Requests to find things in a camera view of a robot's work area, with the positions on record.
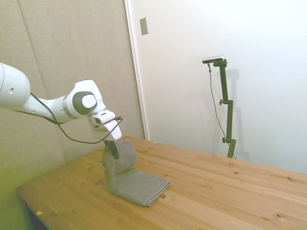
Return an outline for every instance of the black cable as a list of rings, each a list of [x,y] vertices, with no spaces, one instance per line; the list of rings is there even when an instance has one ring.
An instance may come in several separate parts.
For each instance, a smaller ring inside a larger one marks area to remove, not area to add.
[[[217,111],[216,111],[216,105],[215,105],[215,99],[214,99],[214,96],[213,96],[213,90],[212,90],[212,79],[211,79],[211,68],[210,68],[210,64],[207,63],[208,67],[209,67],[209,74],[210,74],[210,89],[211,89],[211,95],[212,95],[212,99],[213,99],[213,105],[214,105],[214,110],[215,110],[215,116],[216,116],[216,119],[217,119],[217,122],[219,123],[219,126],[221,128],[221,131],[223,132],[223,135],[224,135],[224,138],[226,139],[226,135],[225,135],[225,132],[221,126],[221,123],[220,123],[220,120],[219,120],[219,117],[217,115]]]
[[[117,125],[116,125],[116,126],[115,126],[115,127],[114,127],[104,138],[102,138],[102,139],[99,140],[99,141],[96,141],[96,142],[87,142],[87,141],[75,140],[75,139],[72,139],[71,137],[69,137],[69,136],[65,133],[65,131],[64,131],[64,130],[62,129],[62,127],[60,126],[61,123],[59,123],[59,122],[57,121],[57,119],[56,119],[56,117],[54,116],[54,114],[53,114],[53,112],[51,111],[51,109],[49,109],[49,107],[46,106],[42,101],[40,101],[33,93],[31,93],[31,95],[32,95],[39,103],[41,103],[47,110],[49,110],[49,112],[51,113],[53,119],[55,120],[55,122],[52,122],[52,123],[58,125],[58,127],[60,128],[60,130],[63,132],[63,134],[64,134],[68,139],[73,140],[73,141],[76,141],[76,142],[85,143],[85,144],[97,144],[97,143],[99,143],[99,142],[105,140],[105,139],[113,132],[113,130],[114,130],[117,126],[119,126],[119,124],[120,124],[120,123],[122,122],[122,120],[123,120],[120,116],[115,117],[113,120],[119,121],[119,122],[117,123]]]

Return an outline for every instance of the wooden table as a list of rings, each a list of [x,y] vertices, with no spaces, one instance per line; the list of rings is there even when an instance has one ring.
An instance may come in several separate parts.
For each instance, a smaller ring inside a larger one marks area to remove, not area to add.
[[[151,207],[108,192],[103,148],[17,190],[52,230],[307,230],[307,174],[127,138],[171,181]]]

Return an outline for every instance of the light switch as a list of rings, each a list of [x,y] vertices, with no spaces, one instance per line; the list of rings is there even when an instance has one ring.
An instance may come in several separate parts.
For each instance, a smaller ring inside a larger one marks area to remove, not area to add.
[[[147,20],[146,20],[146,18],[140,19],[140,24],[141,24],[141,32],[142,32],[142,35],[148,34],[148,28],[147,28]]]

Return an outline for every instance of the gray towel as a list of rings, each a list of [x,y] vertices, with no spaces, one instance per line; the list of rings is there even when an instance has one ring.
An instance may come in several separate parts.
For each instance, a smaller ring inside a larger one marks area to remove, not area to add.
[[[133,166],[137,160],[130,140],[110,141],[103,151],[102,165],[110,193],[143,207],[149,207],[167,189],[170,182],[141,172]]]

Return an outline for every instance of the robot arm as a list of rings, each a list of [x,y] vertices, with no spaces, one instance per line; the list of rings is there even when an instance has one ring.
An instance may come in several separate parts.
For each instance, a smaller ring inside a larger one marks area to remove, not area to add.
[[[41,116],[55,124],[62,124],[86,116],[95,138],[102,139],[117,126],[115,114],[106,109],[101,93],[92,80],[75,83],[73,90],[53,100],[36,98],[31,93],[30,82],[21,71],[0,63],[0,107]],[[109,140],[121,138],[117,126]]]

